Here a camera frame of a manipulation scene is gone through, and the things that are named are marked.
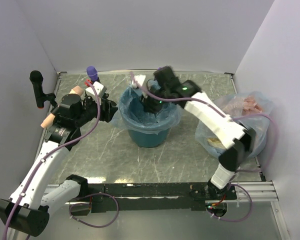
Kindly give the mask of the light blue trash bag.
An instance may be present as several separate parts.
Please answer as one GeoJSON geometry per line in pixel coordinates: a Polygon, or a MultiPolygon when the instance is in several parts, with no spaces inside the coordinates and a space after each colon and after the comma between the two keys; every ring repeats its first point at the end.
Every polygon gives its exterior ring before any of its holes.
{"type": "Polygon", "coordinates": [[[110,123],[119,129],[144,134],[158,134],[179,124],[182,116],[179,106],[165,102],[158,113],[145,112],[141,96],[140,89],[128,86],[118,101],[118,110],[110,123]]]}

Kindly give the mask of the teal plastic trash bin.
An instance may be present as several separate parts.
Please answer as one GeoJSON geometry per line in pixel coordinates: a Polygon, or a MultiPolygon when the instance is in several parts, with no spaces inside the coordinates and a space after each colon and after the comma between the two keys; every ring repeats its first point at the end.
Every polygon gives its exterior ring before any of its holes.
{"type": "Polygon", "coordinates": [[[163,143],[171,128],[160,131],[158,134],[145,134],[134,130],[128,130],[132,141],[142,148],[154,148],[163,143]]]}

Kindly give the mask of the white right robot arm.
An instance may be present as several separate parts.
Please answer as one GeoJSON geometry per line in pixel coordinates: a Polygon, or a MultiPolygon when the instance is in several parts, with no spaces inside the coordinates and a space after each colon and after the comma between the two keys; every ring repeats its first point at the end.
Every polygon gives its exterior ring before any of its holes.
{"type": "Polygon", "coordinates": [[[210,197],[220,199],[229,190],[240,164],[252,153],[256,132],[224,113],[192,80],[180,82],[170,66],[159,68],[153,75],[158,89],[148,89],[144,76],[131,79],[133,87],[142,91],[145,110],[155,113],[164,102],[178,105],[200,120],[225,148],[207,184],[210,197]]]}

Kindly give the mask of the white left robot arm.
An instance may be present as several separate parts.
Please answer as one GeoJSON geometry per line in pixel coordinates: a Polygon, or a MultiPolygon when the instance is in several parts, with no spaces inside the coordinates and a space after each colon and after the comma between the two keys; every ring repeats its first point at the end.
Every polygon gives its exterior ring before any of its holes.
{"type": "Polygon", "coordinates": [[[53,108],[52,126],[28,174],[8,199],[0,199],[0,219],[5,224],[2,239],[8,238],[9,228],[37,237],[66,202],[88,197],[87,179],[74,174],[50,193],[45,190],[58,165],[84,138],[80,128],[93,119],[108,123],[117,110],[116,103],[105,95],[86,95],[84,99],[76,93],[63,96],[53,108]]]}

